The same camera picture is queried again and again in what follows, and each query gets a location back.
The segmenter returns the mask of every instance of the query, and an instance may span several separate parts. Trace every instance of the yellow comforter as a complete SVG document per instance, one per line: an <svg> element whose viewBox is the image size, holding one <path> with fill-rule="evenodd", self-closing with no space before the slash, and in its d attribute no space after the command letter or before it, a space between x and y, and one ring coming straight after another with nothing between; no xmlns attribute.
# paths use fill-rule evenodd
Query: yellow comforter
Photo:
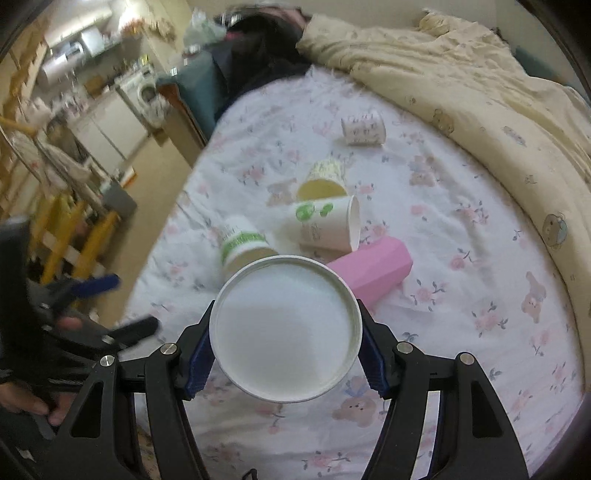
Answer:
<svg viewBox="0 0 591 480"><path fill-rule="evenodd" d="M591 385L591 109L529 77L490 30L428 14L418 31L315 15L298 49L409 110L474 155L529 214L569 291Z"/></svg>

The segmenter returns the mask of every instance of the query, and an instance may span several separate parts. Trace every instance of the washing machine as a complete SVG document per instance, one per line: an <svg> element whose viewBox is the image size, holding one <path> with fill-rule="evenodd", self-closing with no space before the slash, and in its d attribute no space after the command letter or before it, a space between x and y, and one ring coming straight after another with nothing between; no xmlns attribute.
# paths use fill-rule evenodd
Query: washing machine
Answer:
<svg viewBox="0 0 591 480"><path fill-rule="evenodd" d="M152 65L143 66L119 82L117 90L138 119L150 130L161 128L168 102L156 89L157 74Z"/></svg>

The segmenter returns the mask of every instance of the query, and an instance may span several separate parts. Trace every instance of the human hand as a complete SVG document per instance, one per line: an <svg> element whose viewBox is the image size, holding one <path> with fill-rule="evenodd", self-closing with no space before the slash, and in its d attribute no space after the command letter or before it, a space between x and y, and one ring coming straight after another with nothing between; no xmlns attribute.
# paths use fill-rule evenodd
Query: human hand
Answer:
<svg viewBox="0 0 591 480"><path fill-rule="evenodd" d="M77 330L82 327L82 321L77 318L65 317L57 321L57 328L64 330ZM75 393L53 394L57 407L51 412L47 404L25 386L14 382L0 384L0 405L8 411L19 413L27 411L38 415L48 415L47 421L50 425L57 427L61 425L76 398Z"/></svg>

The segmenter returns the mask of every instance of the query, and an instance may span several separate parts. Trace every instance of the green logo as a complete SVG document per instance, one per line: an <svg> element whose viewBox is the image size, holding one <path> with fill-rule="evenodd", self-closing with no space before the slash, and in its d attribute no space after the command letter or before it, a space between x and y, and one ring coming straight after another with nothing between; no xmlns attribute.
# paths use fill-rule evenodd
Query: green logo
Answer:
<svg viewBox="0 0 591 480"><path fill-rule="evenodd" d="M320 216L321 217L327 216L330 212L332 212L333 208L335 208L335 206L332 203L327 203L326 205L324 205L322 207L322 210L320 211Z"/></svg>
<svg viewBox="0 0 591 480"><path fill-rule="evenodd" d="M241 232L238 236L234 237L227 244L222 247L222 263L226 261L228 255L236 247L247 244L248 242L266 242L267 240L260 233L257 232Z"/></svg>
<svg viewBox="0 0 591 480"><path fill-rule="evenodd" d="M307 222L312 218L312 215L314 215L313 203L305 203L300 205L295 211L295 218L297 218L300 222Z"/></svg>

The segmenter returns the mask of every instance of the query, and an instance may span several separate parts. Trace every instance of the white paper cup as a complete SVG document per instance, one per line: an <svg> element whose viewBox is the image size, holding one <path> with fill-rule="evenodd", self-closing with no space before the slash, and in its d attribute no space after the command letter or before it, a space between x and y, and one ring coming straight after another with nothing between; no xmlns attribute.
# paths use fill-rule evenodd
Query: white paper cup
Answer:
<svg viewBox="0 0 591 480"><path fill-rule="evenodd" d="M226 279L256 260L277 255L246 217L228 218L222 227L221 236L222 268Z"/></svg>
<svg viewBox="0 0 591 480"><path fill-rule="evenodd" d="M285 228L301 245L350 253L359 248L357 197L309 200L291 205Z"/></svg>
<svg viewBox="0 0 591 480"><path fill-rule="evenodd" d="M347 145L382 145L386 141L386 126L376 110L343 118L340 122Z"/></svg>
<svg viewBox="0 0 591 480"><path fill-rule="evenodd" d="M361 313L332 270L279 255L248 265L224 285L209 335L220 368L239 388L262 400L300 402L328 392L351 369Z"/></svg>
<svg viewBox="0 0 591 480"><path fill-rule="evenodd" d="M335 158L316 162L297 191L298 200L315 200L347 195L345 166Z"/></svg>

